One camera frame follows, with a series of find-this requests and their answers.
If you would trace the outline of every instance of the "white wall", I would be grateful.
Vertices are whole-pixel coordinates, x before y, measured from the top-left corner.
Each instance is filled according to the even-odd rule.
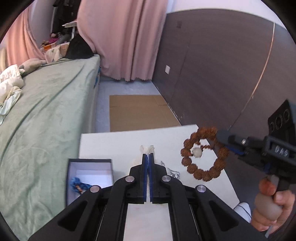
[[[261,0],[168,0],[167,13],[201,8],[219,8],[246,12],[284,27],[278,16]]]
[[[32,3],[30,27],[37,46],[50,38],[54,2],[55,0],[35,0]]]

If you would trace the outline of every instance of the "white blanket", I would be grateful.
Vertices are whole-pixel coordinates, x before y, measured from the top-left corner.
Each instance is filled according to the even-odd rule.
[[[4,104],[7,96],[10,94],[13,87],[17,86],[22,88],[24,86],[24,81],[22,78],[10,77],[0,83],[0,106]]]
[[[2,125],[4,118],[8,115],[11,108],[15,105],[21,95],[22,90],[14,86],[7,96],[4,104],[0,107],[0,125]]]
[[[16,64],[0,74],[0,125],[19,99],[23,86],[24,81]]]
[[[16,64],[9,66],[0,74],[0,83],[10,77],[22,78],[20,70]]]

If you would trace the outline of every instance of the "hand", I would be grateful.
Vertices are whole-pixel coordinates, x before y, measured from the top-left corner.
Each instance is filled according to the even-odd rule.
[[[259,190],[262,194],[266,196],[272,196],[276,192],[276,186],[269,182],[266,178],[264,178],[259,183]],[[283,206],[282,214],[276,221],[268,220],[266,217],[261,215],[256,208],[254,209],[251,224],[258,231],[266,231],[269,226],[272,226],[271,233],[273,233],[279,227],[281,227],[292,212],[295,202],[295,195],[290,190],[279,191],[275,194],[274,202],[280,206]]]

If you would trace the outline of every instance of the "mattress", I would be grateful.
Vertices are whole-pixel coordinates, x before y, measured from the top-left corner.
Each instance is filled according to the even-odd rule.
[[[92,129],[99,63],[99,56],[72,60],[24,77],[0,126],[0,211],[21,241],[65,208],[67,162]]]

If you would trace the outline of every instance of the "blue gripper pad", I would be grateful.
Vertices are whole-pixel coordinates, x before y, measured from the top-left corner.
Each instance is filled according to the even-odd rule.
[[[152,176],[152,165],[154,164],[153,154],[148,158],[148,169],[149,169],[149,193],[150,193],[150,202],[153,200],[153,176]]]
[[[149,159],[148,156],[145,155],[145,171],[144,171],[144,187],[143,187],[143,197],[144,201],[147,201],[147,174],[148,174],[148,163]]]

